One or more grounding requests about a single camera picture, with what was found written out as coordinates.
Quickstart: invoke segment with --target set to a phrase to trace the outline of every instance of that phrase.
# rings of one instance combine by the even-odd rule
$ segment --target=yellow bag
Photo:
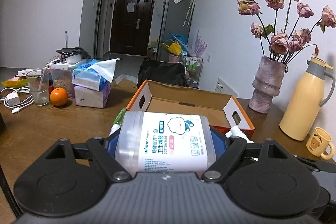
[[[178,42],[174,42],[174,41],[172,42],[173,43],[170,46],[168,46],[165,43],[162,43],[162,45],[164,45],[166,49],[169,50],[170,53],[179,56],[182,52],[182,48]]]
[[[28,85],[27,78],[24,76],[15,76],[7,81],[1,82],[6,88],[18,89]]]

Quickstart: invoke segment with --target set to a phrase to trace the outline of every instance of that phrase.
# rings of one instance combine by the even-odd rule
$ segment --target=dark brown door
[[[154,0],[115,0],[110,53],[147,54]]]

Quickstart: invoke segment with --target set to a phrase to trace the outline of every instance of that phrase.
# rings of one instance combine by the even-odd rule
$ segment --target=charger
[[[20,103],[19,95],[15,91],[12,92],[12,93],[9,93],[6,96],[6,99],[7,99],[7,104],[9,106],[15,106],[15,105],[18,105]]]
[[[5,90],[12,90],[11,93],[8,93],[5,98],[0,99],[0,101],[3,102],[3,104],[10,108],[12,113],[17,113],[21,111],[22,109],[34,104],[33,96],[29,95],[26,99],[24,99],[22,102],[20,102],[20,98],[18,96],[18,93],[26,93],[29,94],[30,90],[28,86],[24,86],[18,89],[13,88],[4,88],[0,93],[2,93]]]

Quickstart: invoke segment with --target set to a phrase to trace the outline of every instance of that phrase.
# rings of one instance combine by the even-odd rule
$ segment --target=wooden table
[[[247,115],[255,127],[255,132],[251,138],[251,140],[253,140],[255,143],[262,143],[265,138],[273,138],[293,155],[298,155],[314,160],[322,160],[322,158],[311,154],[306,147],[306,143],[310,135],[308,135],[304,141],[296,141],[288,137],[280,129],[279,123],[284,113],[278,107],[272,104],[268,114],[260,114],[248,107],[248,99],[238,99],[238,101],[245,109]]]
[[[112,88],[105,109],[76,107],[72,101],[65,108],[43,109],[32,105],[12,114],[1,104],[0,112],[7,128],[0,134],[0,163],[9,185],[13,187],[17,177],[59,138],[67,137],[73,143],[81,143],[94,136],[108,136],[112,122],[134,92],[132,88]],[[283,112],[275,105],[265,115],[248,108],[248,100],[240,99],[239,102],[256,127],[252,136],[254,142],[273,138],[295,155],[317,159],[308,152],[306,141],[295,141],[280,130]],[[14,216],[0,194],[0,223],[12,221]]]

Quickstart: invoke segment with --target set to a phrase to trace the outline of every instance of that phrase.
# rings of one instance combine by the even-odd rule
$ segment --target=vase
[[[252,83],[254,87],[249,107],[266,114],[271,108],[273,97],[278,96],[286,65],[263,56]]]

